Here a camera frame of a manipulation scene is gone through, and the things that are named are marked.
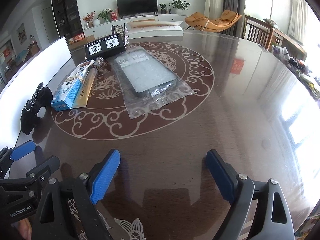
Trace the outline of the person's left hand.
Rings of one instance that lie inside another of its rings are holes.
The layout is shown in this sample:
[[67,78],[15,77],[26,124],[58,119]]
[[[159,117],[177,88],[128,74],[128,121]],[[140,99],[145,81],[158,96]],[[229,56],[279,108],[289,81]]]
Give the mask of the person's left hand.
[[29,219],[25,218],[11,224],[12,239],[31,240],[32,227]]

